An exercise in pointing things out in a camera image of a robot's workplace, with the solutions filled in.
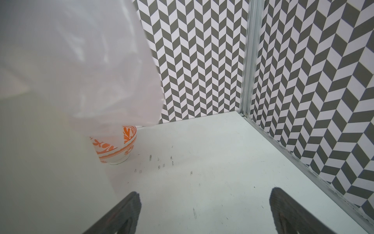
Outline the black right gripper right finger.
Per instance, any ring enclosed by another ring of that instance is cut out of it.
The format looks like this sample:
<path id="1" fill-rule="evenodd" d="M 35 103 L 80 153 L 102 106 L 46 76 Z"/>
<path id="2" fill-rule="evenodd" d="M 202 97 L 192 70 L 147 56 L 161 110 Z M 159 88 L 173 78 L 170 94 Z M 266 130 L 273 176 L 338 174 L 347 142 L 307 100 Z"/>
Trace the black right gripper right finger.
<path id="1" fill-rule="evenodd" d="M 333 234 L 308 210 L 279 187 L 272 189 L 270 208 L 279 234 Z"/>

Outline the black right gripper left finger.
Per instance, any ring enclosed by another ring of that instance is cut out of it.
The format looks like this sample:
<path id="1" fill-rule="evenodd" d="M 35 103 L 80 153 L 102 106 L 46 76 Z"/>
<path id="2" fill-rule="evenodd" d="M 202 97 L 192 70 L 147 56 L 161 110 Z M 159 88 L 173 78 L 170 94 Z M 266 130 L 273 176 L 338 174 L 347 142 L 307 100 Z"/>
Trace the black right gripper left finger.
<path id="1" fill-rule="evenodd" d="M 134 234 L 141 212 L 139 193 L 133 191 L 84 234 Z"/>

